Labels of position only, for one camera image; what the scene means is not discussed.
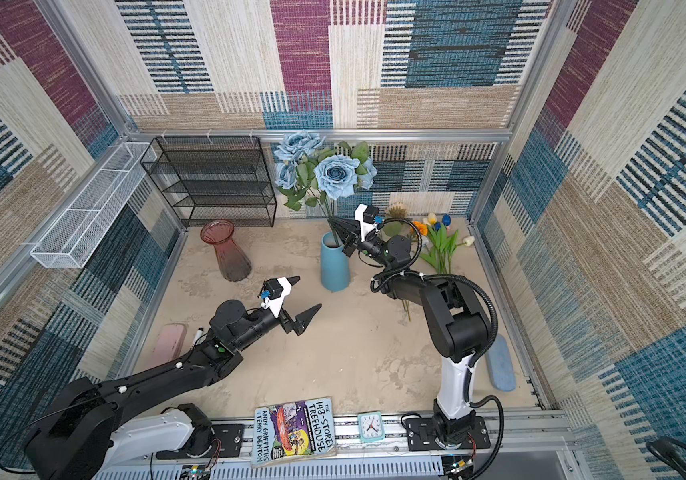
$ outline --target blue rose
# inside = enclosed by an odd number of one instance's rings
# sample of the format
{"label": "blue rose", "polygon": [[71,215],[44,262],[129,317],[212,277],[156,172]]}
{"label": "blue rose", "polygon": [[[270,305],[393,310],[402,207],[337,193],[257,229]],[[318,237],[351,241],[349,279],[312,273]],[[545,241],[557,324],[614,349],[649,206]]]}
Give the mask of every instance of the blue rose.
{"label": "blue rose", "polygon": [[286,164],[291,161],[297,162],[303,154],[313,154],[324,141],[319,134],[312,134],[306,130],[285,134],[285,139],[274,150],[274,155]]}
{"label": "blue rose", "polygon": [[377,168],[372,164],[371,158],[368,158],[362,165],[367,168],[367,173],[359,175],[359,187],[369,190],[372,187],[372,179],[377,175]]}
{"label": "blue rose", "polygon": [[333,155],[322,160],[314,168],[319,190],[327,192],[327,196],[333,200],[353,195],[354,185],[358,181],[358,166],[359,160],[347,155]]}
{"label": "blue rose", "polygon": [[295,171],[297,164],[294,161],[288,164],[277,162],[276,164],[276,184],[281,188],[290,189],[298,182],[298,172]]}

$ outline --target orange flower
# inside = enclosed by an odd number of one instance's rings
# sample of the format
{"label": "orange flower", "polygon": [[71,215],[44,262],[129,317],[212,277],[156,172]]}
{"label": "orange flower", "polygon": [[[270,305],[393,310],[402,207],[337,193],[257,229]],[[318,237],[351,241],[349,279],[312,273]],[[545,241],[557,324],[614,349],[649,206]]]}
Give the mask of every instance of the orange flower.
{"label": "orange flower", "polygon": [[421,222],[412,223],[415,224],[415,226],[417,227],[417,231],[419,231],[421,235],[428,235],[428,227],[426,226],[426,224],[422,224]]}

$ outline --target wire rack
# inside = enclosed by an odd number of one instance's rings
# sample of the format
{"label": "wire rack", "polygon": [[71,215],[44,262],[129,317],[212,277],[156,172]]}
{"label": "wire rack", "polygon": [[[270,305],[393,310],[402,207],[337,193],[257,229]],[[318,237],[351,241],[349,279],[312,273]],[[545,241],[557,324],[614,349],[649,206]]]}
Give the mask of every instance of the wire rack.
{"label": "wire rack", "polygon": [[148,151],[153,154],[141,165],[183,225],[218,219],[237,226],[274,225],[276,196],[259,139],[155,138]]}
{"label": "wire rack", "polygon": [[145,142],[125,142],[50,226],[31,251],[45,268],[83,268],[145,176]]}

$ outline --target black mesh shelf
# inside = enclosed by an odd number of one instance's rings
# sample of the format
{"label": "black mesh shelf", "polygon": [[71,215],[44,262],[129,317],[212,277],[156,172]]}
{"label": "black mesh shelf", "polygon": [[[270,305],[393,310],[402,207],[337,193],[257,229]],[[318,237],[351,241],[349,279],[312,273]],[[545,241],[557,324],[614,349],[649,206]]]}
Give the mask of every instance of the black mesh shelf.
{"label": "black mesh shelf", "polygon": [[274,225],[276,196],[259,139],[167,137],[148,148],[157,160],[142,166],[184,225]]}

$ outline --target book cover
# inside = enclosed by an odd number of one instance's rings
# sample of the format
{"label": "book cover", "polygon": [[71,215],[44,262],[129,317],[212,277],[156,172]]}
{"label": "book cover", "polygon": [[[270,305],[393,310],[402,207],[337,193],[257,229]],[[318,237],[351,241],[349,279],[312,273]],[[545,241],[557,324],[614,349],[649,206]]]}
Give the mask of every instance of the book cover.
{"label": "book cover", "polygon": [[255,410],[252,466],[308,460],[335,453],[332,400],[316,398]]}

